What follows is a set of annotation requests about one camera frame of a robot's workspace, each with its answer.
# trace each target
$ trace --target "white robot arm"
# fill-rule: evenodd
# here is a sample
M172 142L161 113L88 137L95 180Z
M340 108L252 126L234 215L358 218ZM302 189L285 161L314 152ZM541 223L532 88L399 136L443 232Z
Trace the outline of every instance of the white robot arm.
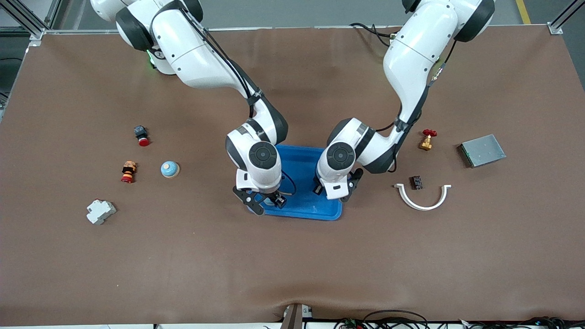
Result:
M226 150L238 167L233 192L258 215L264 213L259 203L265 198L281 208L286 199L278 191L281 161L274 145L286 138L288 124L200 24L202 18L198 0L135 0L116 13L116 25L126 43L154 54L159 70L176 74L186 85L240 92L250 115L226 137Z
M348 179L356 162L370 173L393 172L398 150L421 116L432 85L427 83L431 67L451 37L468 42L483 32L493 16L494 1L402 0L407 12L414 14L384 56L384 73L401 101L390 135L383 137L356 118L338 123L316 166L316 193L324 189L328 199L347 201L363 173L358 169Z

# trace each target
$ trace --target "gray metal box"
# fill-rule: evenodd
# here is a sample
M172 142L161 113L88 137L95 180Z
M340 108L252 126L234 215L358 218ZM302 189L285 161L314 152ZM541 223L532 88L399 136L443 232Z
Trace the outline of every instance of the gray metal box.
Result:
M494 135L479 137L461 144L463 153L472 168L486 165L506 157Z

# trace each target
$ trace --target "blue ball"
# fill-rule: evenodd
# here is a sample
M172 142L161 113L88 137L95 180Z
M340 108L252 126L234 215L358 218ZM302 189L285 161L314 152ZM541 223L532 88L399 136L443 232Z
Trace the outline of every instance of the blue ball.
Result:
M175 161L166 161L160 166L160 173L166 178L172 178L179 174L179 165Z

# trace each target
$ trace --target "white plastic handle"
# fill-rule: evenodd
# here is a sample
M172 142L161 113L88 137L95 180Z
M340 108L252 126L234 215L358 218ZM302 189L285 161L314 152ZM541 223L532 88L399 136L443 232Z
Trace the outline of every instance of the white plastic handle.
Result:
M412 200L410 200L410 198L408 198L408 196L406 195L406 190L404 189L404 184L396 184L396 185L394 185L394 187L396 187L400 191L400 196L402 197L404 202L406 202L406 204L408 204L411 208L416 209L416 210L421 210L421 211L427 211L427 210L433 210L433 209L439 207L441 204L443 204L443 202L445 201L445 198L447 197L447 189L450 189L451 185L443 185L441 187L442 192L441 192L441 198L439 199L439 202L437 202L435 205L432 205L430 207L422 207L422 206L412 202Z

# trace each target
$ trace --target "brown tabletop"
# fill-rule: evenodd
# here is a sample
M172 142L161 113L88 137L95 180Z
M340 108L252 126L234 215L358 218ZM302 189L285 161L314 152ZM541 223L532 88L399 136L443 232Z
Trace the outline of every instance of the brown tabletop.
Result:
M289 122L286 144L396 116L385 48L362 30L214 35ZM257 217L232 194L223 145L247 115L236 91L161 75L118 35L47 35L0 125L0 324L274 321L289 303L315 317L583 318L583 104L561 37L488 28L455 48L396 173L365 175L335 222ZM507 158L466 168L456 146L490 133ZM134 184L120 182L126 160ZM392 185L414 175L415 202L452 184L445 203L409 208ZM95 198L118 208L102 226L85 218Z

